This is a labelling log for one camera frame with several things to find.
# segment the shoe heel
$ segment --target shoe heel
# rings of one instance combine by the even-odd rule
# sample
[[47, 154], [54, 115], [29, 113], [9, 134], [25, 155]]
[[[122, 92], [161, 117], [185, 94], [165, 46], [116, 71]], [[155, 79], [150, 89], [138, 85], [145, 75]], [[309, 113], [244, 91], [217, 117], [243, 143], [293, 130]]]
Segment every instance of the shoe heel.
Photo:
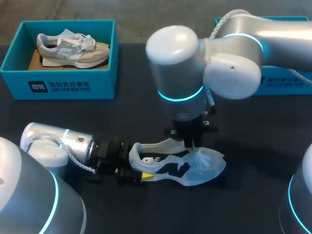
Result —
[[44, 67], [61, 67], [63, 64], [60, 63], [59, 59], [43, 58], [42, 65]]

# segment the black table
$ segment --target black table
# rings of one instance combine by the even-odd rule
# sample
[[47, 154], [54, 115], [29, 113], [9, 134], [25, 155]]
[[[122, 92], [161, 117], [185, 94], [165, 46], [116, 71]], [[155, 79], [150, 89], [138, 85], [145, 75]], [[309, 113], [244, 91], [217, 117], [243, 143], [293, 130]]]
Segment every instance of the black table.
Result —
[[[154, 87], [144, 44], [121, 44], [114, 100], [14, 101], [0, 79], [0, 136], [19, 145], [29, 122], [110, 139], [155, 143], [170, 126]], [[2, 61], [8, 47], [0, 47]], [[87, 234], [280, 233], [279, 202], [312, 143], [312, 96], [215, 96], [218, 133], [204, 146], [226, 156], [221, 176], [204, 185], [174, 181], [119, 187], [112, 178], [85, 183]]]

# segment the shoelace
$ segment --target shoelace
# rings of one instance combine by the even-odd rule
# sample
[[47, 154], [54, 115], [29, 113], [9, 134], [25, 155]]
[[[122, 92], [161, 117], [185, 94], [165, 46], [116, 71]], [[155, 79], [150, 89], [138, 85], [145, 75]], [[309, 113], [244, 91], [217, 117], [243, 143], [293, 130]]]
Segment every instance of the shoelace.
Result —
[[94, 40], [90, 35], [84, 35], [81, 33], [77, 33], [77, 35], [82, 36], [78, 41], [80, 44], [73, 45], [73, 47], [81, 46], [81, 50], [93, 50], [96, 45], [96, 40]]
[[194, 142], [192, 148], [193, 148], [193, 156], [192, 159], [189, 159], [189, 161], [194, 162], [200, 171], [206, 171], [211, 169], [211, 163], [209, 162], [208, 158], [203, 157], [200, 150], [196, 151]]

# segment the teal box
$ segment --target teal box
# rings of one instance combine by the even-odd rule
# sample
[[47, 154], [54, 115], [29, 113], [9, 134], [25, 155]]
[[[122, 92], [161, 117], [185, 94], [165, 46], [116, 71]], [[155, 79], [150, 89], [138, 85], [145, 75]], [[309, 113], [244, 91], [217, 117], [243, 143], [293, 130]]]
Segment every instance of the teal box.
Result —
[[[27, 71], [37, 47], [37, 35], [56, 36], [64, 29], [91, 35], [96, 41], [109, 44], [108, 69]], [[117, 65], [118, 39], [114, 20], [23, 21], [0, 73], [15, 100], [113, 99]], [[41, 92], [33, 92], [32, 84], [41, 84]]]
[[[294, 20], [309, 21], [306, 16], [267, 16], [263, 17], [271, 20]], [[214, 19], [214, 25], [221, 18]], [[304, 77], [312, 80], [311, 72], [300, 72]], [[262, 82], [254, 95], [304, 95], [312, 94], [312, 85], [296, 78], [290, 71], [280, 67], [263, 66]]]

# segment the sneaker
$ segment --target sneaker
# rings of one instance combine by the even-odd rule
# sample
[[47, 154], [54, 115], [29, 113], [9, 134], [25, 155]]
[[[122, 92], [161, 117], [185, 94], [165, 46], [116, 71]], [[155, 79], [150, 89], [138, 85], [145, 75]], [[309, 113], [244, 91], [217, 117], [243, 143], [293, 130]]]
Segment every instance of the sneaker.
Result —
[[109, 45], [67, 29], [58, 36], [39, 34], [37, 48], [43, 58], [42, 65], [46, 67], [92, 68], [103, 63], [110, 53]]
[[207, 148], [190, 153], [184, 142], [170, 138], [157, 144], [135, 143], [129, 162], [134, 170], [153, 174], [149, 181], [173, 179], [184, 186], [193, 186], [217, 177], [226, 166], [223, 157]]

